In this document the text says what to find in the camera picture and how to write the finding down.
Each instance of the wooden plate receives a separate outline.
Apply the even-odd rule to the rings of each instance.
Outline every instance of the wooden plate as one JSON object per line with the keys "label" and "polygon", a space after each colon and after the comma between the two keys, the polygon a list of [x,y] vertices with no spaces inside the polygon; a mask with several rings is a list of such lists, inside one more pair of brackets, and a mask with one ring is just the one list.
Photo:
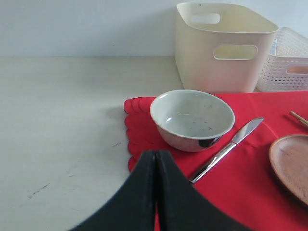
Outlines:
{"label": "wooden plate", "polygon": [[269,160],[280,181],[308,205],[308,135],[277,139],[269,149]]}

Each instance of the bowl rim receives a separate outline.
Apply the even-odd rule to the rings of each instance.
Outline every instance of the bowl rim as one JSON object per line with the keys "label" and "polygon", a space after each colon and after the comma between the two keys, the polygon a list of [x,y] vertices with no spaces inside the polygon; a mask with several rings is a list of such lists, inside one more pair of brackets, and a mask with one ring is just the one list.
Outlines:
{"label": "bowl rim", "polygon": [[[215,135],[211,135],[211,136],[203,136],[203,137],[195,137],[195,136],[185,136],[185,135],[182,135],[182,134],[179,134],[179,133],[176,133],[176,132],[173,132],[169,129],[166,129],[165,127],[163,127],[160,123],[158,123],[158,121],[154,118],[153,116],[153,112],[154,112],[154,104],[155,102],[157,102],[158,100],[161,99],[162,96],[164,95],[167,95],[167,94],[171,94],[171,93],[175,93],[175,92],[195,92],[195,93],[199,93],[199,94],[203,94],[205,96],[208,96],[210,98],[215,98],[217,99],[219,102],[221,102],[223,105],[225,105],[231,112],[232,114],[232,122],[230,123],[230,125],[228,126],[228,128],[226,128],[225,130],[223,130],[222,132],[220,133],[217,133]],[[235,124],[235,114],[234,114],[234,111],[233,109],[225,102],[223,101],[221,98],[213,95],[213,94],[210,94],[210,93],[207,93],[207,92],[204,92],[204,91],[199,91],[199,90],[189,90],[189,89],[180,89],[180,90],[170,90],[170,91],[167,91],[165,93],[162,93],[160,95],[158,95],[157,97],[155,97],[155,99],[152,101],[151,103],[151,106],[150,106],[150,115],[151,115],[151,118],[152,120],[156,123],[157,126],[159,126],[162,130],[166,131],[166,132],[169,132],[175,136],[178,136],[178,137],[182,137],[182,138],[187,138],[187,139],[194,139],[194,140],[209,140],[209,139],[212,139],[212,138],[216,138],[216,137],[220,137],[224,134],[226,134],[227,132],[229,132],[234,124]]]}

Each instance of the table knife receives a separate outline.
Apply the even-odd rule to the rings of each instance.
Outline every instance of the table knife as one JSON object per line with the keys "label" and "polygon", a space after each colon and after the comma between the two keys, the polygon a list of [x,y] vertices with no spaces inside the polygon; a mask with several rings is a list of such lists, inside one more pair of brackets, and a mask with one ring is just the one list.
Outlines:
{"label": "table knife", "polygon": [[230,152],[237,144],[239,144],[246,136],[248,136],[256,127],[264,120],[263,117],[255,118],[245,124],[232,138],[232,141],[228,143],[222,150],[220,150],[215,156],[207,161],[200,169],[193,174],[189,181],[196,183],[205,173],[207,173],[213,166],[215,166],[228,152]]}

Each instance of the chopsticks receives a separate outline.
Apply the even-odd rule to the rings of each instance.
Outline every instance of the chopsticks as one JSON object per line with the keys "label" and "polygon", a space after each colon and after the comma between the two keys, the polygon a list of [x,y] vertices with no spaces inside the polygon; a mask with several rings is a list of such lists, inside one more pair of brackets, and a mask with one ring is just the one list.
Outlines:
{"label": "chopsticks", "polygon": [[290,115],[294,116],[296,119],[299,120],[300,123],[302,123],[302,125],[304,125],[306,128],[308,128],[308,121],[306,119],[304,119],[303,117],[301,117],[300,115],[298,115],[295,112],[290,112]]}

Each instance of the perforated basket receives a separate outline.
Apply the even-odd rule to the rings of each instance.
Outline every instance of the perforated basket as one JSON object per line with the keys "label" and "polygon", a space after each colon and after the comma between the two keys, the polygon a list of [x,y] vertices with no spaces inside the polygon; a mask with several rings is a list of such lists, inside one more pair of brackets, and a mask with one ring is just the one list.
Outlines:
{"label": "perforated basket", "polygon": [[287,27],[278,31],[276,39],[276,54],[268,55],[257,89],[308,90],[308,39]]}

